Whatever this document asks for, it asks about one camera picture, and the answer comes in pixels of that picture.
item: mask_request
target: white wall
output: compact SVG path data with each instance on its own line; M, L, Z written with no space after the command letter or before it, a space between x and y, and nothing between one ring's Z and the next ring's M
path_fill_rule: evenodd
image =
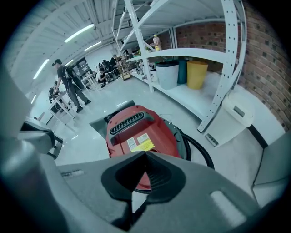
M285 133L285 130L276 117L257 97L240 85L236 85L235 90L252 103L255 111L252 125L261 134L268 145L272 144Z
M117 54L116 44L110 44L100 49L93 51L92 53L85 56L85 59L90 66L90 68L94 71L96 70L96 66L98 63L102 63L102 60L108 60L112 58L113 54Z

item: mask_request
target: black pants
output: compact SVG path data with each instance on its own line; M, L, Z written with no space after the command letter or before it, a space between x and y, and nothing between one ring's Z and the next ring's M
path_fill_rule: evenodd
M98 83L106 83L106 78L100 81L99 79L97 80Z
M82 90L80 90L76 85L72 85L68 89L68 95L70 99L73 101L73 103L80 107L80 103L77 99L77 96L81 98L82 101L87 102L88 98L82 93Z

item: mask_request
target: white metal shelving unit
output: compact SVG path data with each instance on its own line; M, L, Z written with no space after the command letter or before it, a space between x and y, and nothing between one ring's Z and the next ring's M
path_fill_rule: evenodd
M124 40L120 50L127 49L127 44L136 39L140 47L141 56L128 59L135 61L142 59L145 65L145 74L150 77L148 58L158 56L188 56L204 58L223 64L222 74L207 73L201 90L192 90L186 84L179 85L171 90L164 90L158 84L143 80L141 76L132 74L154 88L173 98L201 119L198 127L203 132L217 112L226 93L234 88L241 73L246 51L246 17L240 0L159 0L138 21L132 0L124 0L129 13L133 29ZM226 51L218 52L198 48L177 48L176 28L193 23L225 22L226 24ZM241 50L238 64L236 55L238 48L238 22L241 24ZM144 40L149 35L169 31L172 49L146 52Z

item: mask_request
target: vent grille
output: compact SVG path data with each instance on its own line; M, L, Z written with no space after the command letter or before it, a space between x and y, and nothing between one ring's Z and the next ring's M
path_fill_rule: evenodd
M117 134L118 132L126 128L128 125L133 124L134 122L142 119L143 117L144 117L144 113L142 112L136 113L135 115L125 119L123 122L119 123L118 125L114 126L112 129L110 129L110 133Z

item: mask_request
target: vacuum cleaner handle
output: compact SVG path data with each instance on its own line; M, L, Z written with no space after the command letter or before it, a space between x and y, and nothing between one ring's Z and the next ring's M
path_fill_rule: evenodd
M116 136L123 132L125 129L129 128L130 126L140 122L142 120L148 120L153 122L154 118L146 111L140 111L129 118L125 119L124 121L120 122L119 124L112 127L109 131L109 139L111 144L114 146L116 144Z

